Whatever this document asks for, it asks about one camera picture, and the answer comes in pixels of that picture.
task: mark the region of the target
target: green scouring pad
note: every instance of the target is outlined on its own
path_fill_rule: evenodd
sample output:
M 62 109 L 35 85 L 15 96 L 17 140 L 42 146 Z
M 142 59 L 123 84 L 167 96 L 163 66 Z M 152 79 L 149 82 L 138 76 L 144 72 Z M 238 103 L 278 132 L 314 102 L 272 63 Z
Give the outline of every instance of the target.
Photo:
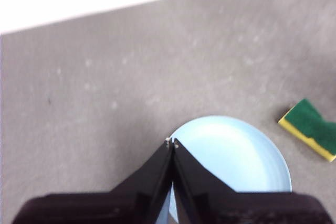
M 336 158 L 336 123 L 325 121 L 307 99 L 295 105 L 278 123 L 328 161 Z

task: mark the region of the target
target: light blue bowl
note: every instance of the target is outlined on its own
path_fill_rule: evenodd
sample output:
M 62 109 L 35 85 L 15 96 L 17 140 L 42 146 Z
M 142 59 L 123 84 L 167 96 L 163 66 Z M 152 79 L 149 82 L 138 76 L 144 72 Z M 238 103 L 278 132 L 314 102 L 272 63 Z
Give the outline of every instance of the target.
M 284 157 L 266 135 L 248 123 L 205 116 L 185 123 L 171 137 L 235 191 L 292 190 Z M 177 221 L 173 190 L 170 213 Z

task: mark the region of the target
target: floor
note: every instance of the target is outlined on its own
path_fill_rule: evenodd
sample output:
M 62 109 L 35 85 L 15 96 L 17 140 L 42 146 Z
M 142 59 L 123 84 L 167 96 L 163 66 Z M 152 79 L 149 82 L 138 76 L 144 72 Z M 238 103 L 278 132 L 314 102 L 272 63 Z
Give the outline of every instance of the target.
M 209 114 L 264 132 L 336 219 L 335 162 L 276 123 L 304 97 L 336 121 L 335 32 L 335 0 L 163 0 L 3 35 L 1 222 L 113 188 Z

